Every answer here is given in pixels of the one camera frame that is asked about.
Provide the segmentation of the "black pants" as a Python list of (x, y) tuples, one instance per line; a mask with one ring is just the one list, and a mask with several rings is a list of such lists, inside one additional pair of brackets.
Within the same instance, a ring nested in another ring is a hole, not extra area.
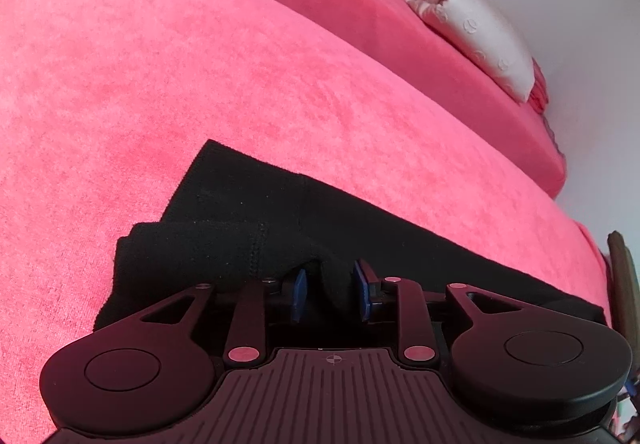
[(394, 216), (314, 178), (206, 143), (156, 223), (140, 223), (116, 245), (113, 289), (94, 324), (105, 328), (199, 283), (217, 293), (250, 279), (305, 275), (308, 297), (289, 346), (357, 343), (349, 294), (357, 260), (444, 292), (463, 282), (595, 323), (600, 306)]

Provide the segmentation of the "folded red blanket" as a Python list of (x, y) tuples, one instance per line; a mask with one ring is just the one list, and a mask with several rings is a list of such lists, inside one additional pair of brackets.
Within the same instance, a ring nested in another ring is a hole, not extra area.
[(547, 81), (541, 71), (541, 67), (535, 59), (532, 59), (534, 67), (534, 86), (529, 93), (528, 104), (538, 115), (543, 115), (549, 104)]

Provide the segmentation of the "brown wooden furniture edge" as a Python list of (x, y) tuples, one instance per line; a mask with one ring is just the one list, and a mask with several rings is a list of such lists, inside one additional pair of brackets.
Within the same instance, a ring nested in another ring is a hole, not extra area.
[(639, 367), (639, 278), (623, 235), (608, 235), (608, 300), (612, 324), (629, 343), (634, 354), (634, 368)]

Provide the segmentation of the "cream satin pillow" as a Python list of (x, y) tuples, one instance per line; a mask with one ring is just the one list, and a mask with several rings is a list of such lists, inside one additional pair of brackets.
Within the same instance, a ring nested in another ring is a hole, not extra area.
[(513, 100), (529, 100), (535, 85), (533, 55), (521, 34), (489, 0), (406, 0), (406, 3)]

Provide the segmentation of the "pink fleece blanket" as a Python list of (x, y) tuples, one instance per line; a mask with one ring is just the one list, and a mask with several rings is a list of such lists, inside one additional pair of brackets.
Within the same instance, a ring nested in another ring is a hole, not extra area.
[(205, 141), (341, 188), (599, 306), (602, 257), (527, 175), (275, 0), (1, 0), (1, 435), (52, 432), (44, 362), (88, 334), (118, 237)]

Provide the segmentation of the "red bed sheet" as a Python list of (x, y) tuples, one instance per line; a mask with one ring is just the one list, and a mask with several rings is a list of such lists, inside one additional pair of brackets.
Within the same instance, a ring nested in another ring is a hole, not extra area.
[(406, 0), (276, 0), (386, 66), (488, 141), (548, 195), (566, 162), (544, 115), (513, 100)]

